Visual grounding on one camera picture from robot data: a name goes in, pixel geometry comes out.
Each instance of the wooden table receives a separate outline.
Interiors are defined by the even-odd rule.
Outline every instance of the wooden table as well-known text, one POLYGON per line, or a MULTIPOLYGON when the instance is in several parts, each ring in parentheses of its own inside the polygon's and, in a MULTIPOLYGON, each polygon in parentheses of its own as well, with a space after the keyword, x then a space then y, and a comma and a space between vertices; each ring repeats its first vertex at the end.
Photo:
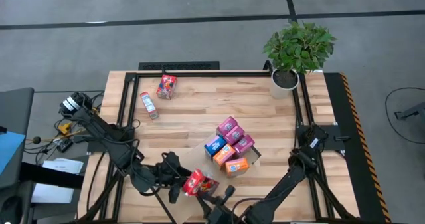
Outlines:
MULTIPOLYGON (((108 77, 100 115, 109 123, 114 123, 118 115, 125 73, 110 72, 108 77)), ((312 73, 306 75, 306 79, 315 121, 318 124, 334 123, 323 74, 312 73)), ((225 118, 234 116, 255 139, 262 157, 258 160, 255 171, 249 171, 231 181, 236 187, 236 193, 226 205, 231 208, 240 199, 264 197, 287 172, 289 152, 294 145, 294 100, 292 96, 282 100, 273 99, 269 95, 270 78, 178 78, 172 100, 156 97, 159 81, 160 78, 142 78, 139 84, 138 92, 148 91, 160 113, 160 118, 151 120, 142 101, 137 99, 135 118, 141 121, 141 126, 136 130, 136 137, 142 140, 139 148, 145 155, 143 163, 161 162, 161 152, 169 150, 179 156, 185 155, 210 136, 225 118)), ((301 88, 298 90, 305 115, 301 88)), ((129 100, 128 96, 125 115, 128 114, 129 100)), ((80 216, 86 212, 88 189, 99 157, 100 154, 93 154, 88 161, 78 204, 80 216)), ((108 161, 108 157, 105 157, 100 164, 94 179, 90 205, 104 188, 108 161)), ((330 189, 350 213, 359 216, 345 160, 336 152, 324 151, 323 161, 330 189)), ((325 217, 323 194, 320 188, 318 191, 322 216, 325 217)), ((113 197, 111 195, 108 202, 107 217, 112 213, 113 197)), ((246 202, 239 205, 236 214, 241 214, 251 204, 246 202)), ((275 221, 315 219, 306 180, 285 199, 274 218, 275 221)), ((166 222, 169 219, 154 197, 142 197, 126 177, 118 221, 166 222)), ((188 221, 202 221, 202 213, 196 213, 188 221)))

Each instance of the green leaves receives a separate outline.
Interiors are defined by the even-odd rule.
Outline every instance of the green leaves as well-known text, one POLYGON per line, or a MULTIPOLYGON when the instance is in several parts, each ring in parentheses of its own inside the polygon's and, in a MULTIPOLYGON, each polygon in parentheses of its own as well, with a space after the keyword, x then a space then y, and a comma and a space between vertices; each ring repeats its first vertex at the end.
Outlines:
POLYGON ((301 57, 303 57, 303 58, 308 58, 308 56, 309 56, 309 54, 308 54, 308 52, 307 52, 307 51, 302 51, 302 52, 301 52, 301 57))
POLYGON ((300 46, 298 46, 297 48, 295 48, 295 55, 296 56, 301 55, 301 47, 300 46))
POLYGON ((305 74, 323 68, 329 55, 333 54, 333 37, 326 28, 316 27, 313 23, 296 22, 291 27, 273 33, 263 47, 278 70, 295 70, 305 74))

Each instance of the snack box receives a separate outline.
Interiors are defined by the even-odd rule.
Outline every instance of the snack box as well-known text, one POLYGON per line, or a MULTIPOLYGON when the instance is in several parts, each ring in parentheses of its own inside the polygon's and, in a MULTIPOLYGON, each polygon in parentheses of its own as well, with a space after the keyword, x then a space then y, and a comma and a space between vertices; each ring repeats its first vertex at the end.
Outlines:
POLYGON ((145 108, 147 110, 147 113, 149 114, 149 117, 151 117, 151 119, 158 118, 159 113, 157 109, 155 108, 155 106, 153 105, 152 99, 149 96, 149 94, 147 92, 142 92, 140 94, 140 98, 143 101, 143 104, 145 105, 145 108))
POLYGON ((226 140, 217 135, 209 144, 204 145, 205 154, 212 159, 224 145, 226 145, 226 140))
POLYGON ((228 144, 233 145, 237 143, 244 134, 245 131, 239 125, 236 125, 229 133, 224 136, 224 139, 228 144))
POLYGON ((206 177, 201 170, 195 169, 183 185, 183 192, 186 196, 212 195, 217 190, 220 183, 206 177))
POLYGON ((220 183, 216 180, 213 180, 209 177, 205 177, 204 181, 201 183, 201 185, 199 186, 199 190, 197 195, 213 195, 215 190, 217 190, 218 185, 220 185, 220 183))
POLYGON ((249 134, 243 136, 239 142, 237 142, 235 145, 233 145, 234 150, 236 151, 236 155, 238 157, 241 157, 246 151, 248 151, 252 145, 254 145, 255 142, 251 138, 249 134))
POLYGON ((236 160, 227 161, 225 163, 226 173, 228 177, 236 177, 244 174, 250 167, 246 158, 238 158, 236 160))
POLYGON ((218 127, 217 127, 217 134, 219 134, 219 135, 221 135, 221 136, 224 137, 236 125, 238 125, 238 122, 234 118, 228 117, 222 124, 218 125, 218 127))
POLYGON ((196 195, 202 182, 204 182, 205 176, 199 169, 195 169, 191 176, 187 179, 183 185, 183 192, 186 196, 196 195))
POLYGON ((170 75, 163 75, 161 83, 157 89, 158 98, 170 100, 173 97, 174 89, 177 84, 177 78, 170 75))
POLYGON ((214 155, 214 163, 222 168, 224 163, 230 160, 236 153, 230 144, 226 144, 216 155, 214 155))

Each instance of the yellow and black hazard tape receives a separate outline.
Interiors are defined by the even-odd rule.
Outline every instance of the yellow and black hazard tape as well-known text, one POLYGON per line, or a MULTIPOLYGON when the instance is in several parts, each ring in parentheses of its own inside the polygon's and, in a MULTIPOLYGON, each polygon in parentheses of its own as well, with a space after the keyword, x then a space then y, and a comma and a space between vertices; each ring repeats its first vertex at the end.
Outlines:
POLYGON ((377 190, 377 195, 379 198, 379 202, 381 203, 382 212, 385 216, 385 221, 387 223, 391 223, 390 213, 388 212, 388 208, 386 207, 386 203, 383 197, 383 191, 378 182, 377 172, 375 171, 375 168, 373 166, 371 153, 366 144, 365 134, 363 133, 363 129, 361 128, 359 115, 357 114, 356 106, 354 105, 354 100, 353 100, 353 97, 351 96, 351 91, 347 82, 347 77, 345 76, 345 74, 341 73, 341 78, 343 79, 345 92, 347 93, 348 102, 350 103, 351 111, 354 117, 354 122, 356 123, 356 127, 357 127, 357 132, 359 133, 359 136, 360 136, 360 142, 362 144, 363 151, 365 152, 367 165, 369 166, 369 171, 371 172, 373 182, 375 183, 375 189, 377 190))

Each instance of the orange snack box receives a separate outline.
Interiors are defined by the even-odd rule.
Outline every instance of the orange snack box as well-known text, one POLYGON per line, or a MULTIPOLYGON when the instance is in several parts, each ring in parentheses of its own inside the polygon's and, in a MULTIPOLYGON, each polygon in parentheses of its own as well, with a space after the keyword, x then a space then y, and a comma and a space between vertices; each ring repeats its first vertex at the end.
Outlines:
POLYGON ((225 166, 228 177, 242 175, 250 167, 246 158, 238 158, 237 160, 227 161, 225 166))
POLYGON ((236 150, 230 144, 226 144, 216 155, 214 155, 214 163, 219 168, 222 168, 224 163, 230 160, 235 153, 236 150))

